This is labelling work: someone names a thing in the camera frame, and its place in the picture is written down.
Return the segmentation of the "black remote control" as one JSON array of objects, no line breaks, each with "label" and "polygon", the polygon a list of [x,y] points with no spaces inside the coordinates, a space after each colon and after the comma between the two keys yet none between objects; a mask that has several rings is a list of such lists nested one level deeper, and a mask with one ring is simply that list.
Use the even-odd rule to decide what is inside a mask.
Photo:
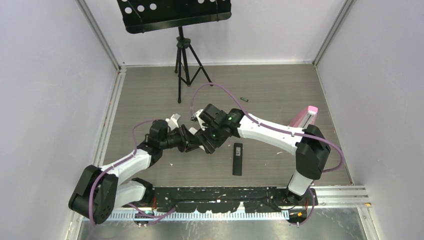
[{"label": "black remote control", "polygon": [[242,176],[243,169],[243,144],[234,143],[233,145],[233,162],[232,162],[232,175]]}]

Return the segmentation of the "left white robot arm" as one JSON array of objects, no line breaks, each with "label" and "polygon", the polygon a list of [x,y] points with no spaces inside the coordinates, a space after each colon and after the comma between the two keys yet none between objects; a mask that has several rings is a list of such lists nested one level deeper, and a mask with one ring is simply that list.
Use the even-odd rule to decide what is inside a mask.
[{"label": "left white robot arm", "polygon": [[164,150],[190,152],[199,148],[197,129],[178,125],[170,119],[151,120],[144,140],[135,144],[126,156],[103,166],[87,166],[71,194],[68,208],[90,220],[93,225],[105,222],[114,209],[136,202],[148,207],[153,202],[150,182],[133,176],[152,167]]}]

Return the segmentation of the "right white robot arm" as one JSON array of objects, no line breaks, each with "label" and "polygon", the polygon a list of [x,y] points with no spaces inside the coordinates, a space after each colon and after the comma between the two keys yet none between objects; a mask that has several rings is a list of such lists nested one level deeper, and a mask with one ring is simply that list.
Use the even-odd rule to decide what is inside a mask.
[{"label": "right white robot arm", "polygon": [[331,153],[328,141],[312,124],[307,128],[280,125],[237,108],[226,113],[213,104],[198,110],[192,120],[199,123],[199,129],[191,127],[189,131],[198,137],[208,154],[230,137],[256,140],[292,154],[295,172],[285,192],[291,205],[299,205],[305,199],[310,184],[321,178]]}]

